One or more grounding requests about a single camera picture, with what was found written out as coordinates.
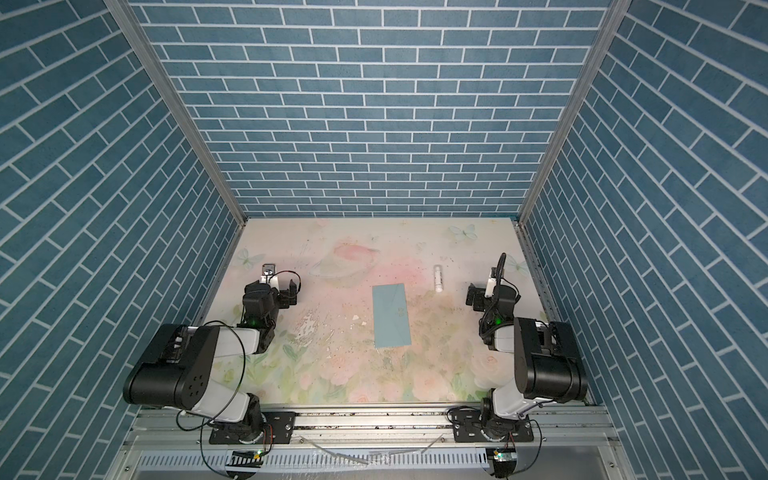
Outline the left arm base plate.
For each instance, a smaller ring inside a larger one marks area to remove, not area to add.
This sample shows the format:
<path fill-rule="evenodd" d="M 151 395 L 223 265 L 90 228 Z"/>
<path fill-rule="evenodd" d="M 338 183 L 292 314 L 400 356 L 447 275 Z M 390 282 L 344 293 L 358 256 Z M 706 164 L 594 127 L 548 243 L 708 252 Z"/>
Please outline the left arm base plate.
<path fill-rule="evenodd" d="M 215 422 L 209 443 L 264 446 L 289 444 L 296 417 L 293 411 L 267 411 L 247 414 L 244 420 L 237 423 Z"/>

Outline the white glue stick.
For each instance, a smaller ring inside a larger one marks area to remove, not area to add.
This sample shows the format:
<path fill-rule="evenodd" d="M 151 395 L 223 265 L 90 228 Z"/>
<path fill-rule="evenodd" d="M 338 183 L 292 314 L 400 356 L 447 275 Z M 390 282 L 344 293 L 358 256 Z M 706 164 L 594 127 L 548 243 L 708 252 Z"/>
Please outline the white glue stick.
<path fill-rule="evenodd" d="M 434 279 L 434 290 L 437 293 L 441 293 L 444 291 L 443 286 L 443 274 L 442 274 L 442 267 L 440 265 L 435 265 L 433 268 L 433 279 Z"/>

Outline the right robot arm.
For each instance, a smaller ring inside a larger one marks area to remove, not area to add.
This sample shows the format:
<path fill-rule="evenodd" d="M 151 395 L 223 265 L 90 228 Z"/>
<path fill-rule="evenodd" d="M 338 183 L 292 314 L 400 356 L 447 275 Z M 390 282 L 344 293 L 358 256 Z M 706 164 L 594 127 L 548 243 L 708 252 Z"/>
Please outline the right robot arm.
<path fill-rule="evenodd" d="M 492 440 L 520 438 L 529 413 L 546 404 L 581 401 L 588 375 L 571 325 L 515 314 L 521 295 L 512 285 L 470 285 L 466 304 L 482 317 L 478 334 L 491 351 L 513 357 L 513 381 L 482 400 L 478 427 Z"/>

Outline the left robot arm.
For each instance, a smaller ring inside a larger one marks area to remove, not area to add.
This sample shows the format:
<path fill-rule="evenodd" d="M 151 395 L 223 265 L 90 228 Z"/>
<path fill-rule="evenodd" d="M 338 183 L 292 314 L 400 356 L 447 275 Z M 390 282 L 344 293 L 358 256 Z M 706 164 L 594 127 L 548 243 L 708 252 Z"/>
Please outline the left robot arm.
<path fill-rule="evenodd" d="M 239 358 L 245 370 L 249 356 L 266 353 L 279 312 L 297 303 L 300 290 L 300 277 L 280 289 L 278 274 L 266 273 L 244 287 L 234 327 L 221 320 L 198 327 L 161 325 L 125 380 L 124 400 L 186 411 L 211 423 L 260 424 L 258 398 L 212 380 L 214 361 Z"/>

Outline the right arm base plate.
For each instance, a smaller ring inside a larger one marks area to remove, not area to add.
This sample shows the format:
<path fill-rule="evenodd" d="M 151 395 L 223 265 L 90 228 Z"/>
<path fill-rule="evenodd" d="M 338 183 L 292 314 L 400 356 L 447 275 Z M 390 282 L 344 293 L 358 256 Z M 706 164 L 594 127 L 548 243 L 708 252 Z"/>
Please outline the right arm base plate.
<path fill-rule="evenodd" d="M 445 415 L 457 443 L 526 443 L 534 440 L 531 425 L 525 420 L 502 419 L 469 406 L 449 408 Z"/>

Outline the teal envelope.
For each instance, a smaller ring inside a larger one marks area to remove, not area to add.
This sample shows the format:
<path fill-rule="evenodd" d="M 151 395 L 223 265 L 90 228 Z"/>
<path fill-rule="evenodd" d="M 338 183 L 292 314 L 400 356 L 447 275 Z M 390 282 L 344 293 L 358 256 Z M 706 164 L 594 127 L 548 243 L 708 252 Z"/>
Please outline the teal envelope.
<path fill-rule="evenodd" d="M 374 344 L 376 348 L 397 348 L 412 344 L 404 284 L 372 288 Z"/>

